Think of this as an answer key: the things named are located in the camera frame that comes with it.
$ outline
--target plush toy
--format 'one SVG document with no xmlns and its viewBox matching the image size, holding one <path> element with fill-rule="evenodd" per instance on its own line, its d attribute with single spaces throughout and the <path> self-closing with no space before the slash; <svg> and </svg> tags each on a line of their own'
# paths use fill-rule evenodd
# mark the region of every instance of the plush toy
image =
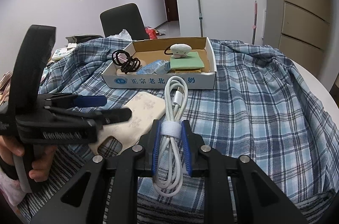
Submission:
<svg viewBox="0 0 339 224">
<path fill-rule="evenodd" d="M 191 52 L 192 48 L 191 46 L 187 44 L 173 44 L 171 47 L 169 47 L 171 50 L 171 54 L 167 54 L 166 51 L 168 48 L 165 50 L 165 55 L 173 55 L 173 58 L 181 58 L 181 57 L 186 57 L 189 52 Z"/>
</svg>

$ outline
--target green sticky note pad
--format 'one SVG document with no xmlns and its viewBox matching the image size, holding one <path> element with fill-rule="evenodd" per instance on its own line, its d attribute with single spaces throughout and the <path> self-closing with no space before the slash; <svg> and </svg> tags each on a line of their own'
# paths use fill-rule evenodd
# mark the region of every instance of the green sticky note pad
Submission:
<svg viewBox="0 0 339 224">
<path fill-rule="evenodd" d="M 198 69 L 205 65 L 199 57 L 198 52 L 189 52 L 186 57 L 170 59 L 171 69 Z"/>
</svg>

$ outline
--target hand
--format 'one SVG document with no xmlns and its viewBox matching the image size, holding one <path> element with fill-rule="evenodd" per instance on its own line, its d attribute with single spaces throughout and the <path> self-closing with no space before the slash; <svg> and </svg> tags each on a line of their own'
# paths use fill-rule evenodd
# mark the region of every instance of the hand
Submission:
<svg viewBox="0 0 339 224">
<path fill-rule="evenodd" d="M 32 163 L 33 169 L 29 172 L 31 179 L 34 179 L 35 182 L 47 180 L 56 150 L 57 146 L 45 147 L 41 158 Z M 23 146 L 14 137 L 0 136 L 0 156 L 3 161 L 14 166 L 13 154 L 19 157 L 23 156 L 25 154 Z"/>
</svg>

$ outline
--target pink sleeve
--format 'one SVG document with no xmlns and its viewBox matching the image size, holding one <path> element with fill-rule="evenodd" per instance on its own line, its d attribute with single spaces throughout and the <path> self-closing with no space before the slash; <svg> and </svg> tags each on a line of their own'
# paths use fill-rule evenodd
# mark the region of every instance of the pink sleeve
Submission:
<svg viewBox="0 0 339 224">
<path fill-rule="evenodd" d="M 5 199 L 13 206 L 17 206 L 25 197 L 20 187 L 19 180 L 12 180 L 0 168 L 0 190 L 4 194 Z"/>
</svg>

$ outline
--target beige phone case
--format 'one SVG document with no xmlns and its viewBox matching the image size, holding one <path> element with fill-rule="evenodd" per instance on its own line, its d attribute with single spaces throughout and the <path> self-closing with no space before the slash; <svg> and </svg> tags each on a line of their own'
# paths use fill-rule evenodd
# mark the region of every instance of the beige phone case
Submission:
<svg viewBox="0 0 339 224">
<path fill-rule="evenodd" d="M 165 101 L 147 92 L 139 92 L 124 107 L 132 111 L 132 117 L 127 122 L 105 125 L 98 133 L 98 141 L 89 144 L 95 155 L 99 146 L 109 137 L 114 137 L 122 144 L 121 154 L 125 149 L 135 145 L 140 136 L 148 133 L 153 120 L 160 119 L 165 114 Z"/>
</svg>

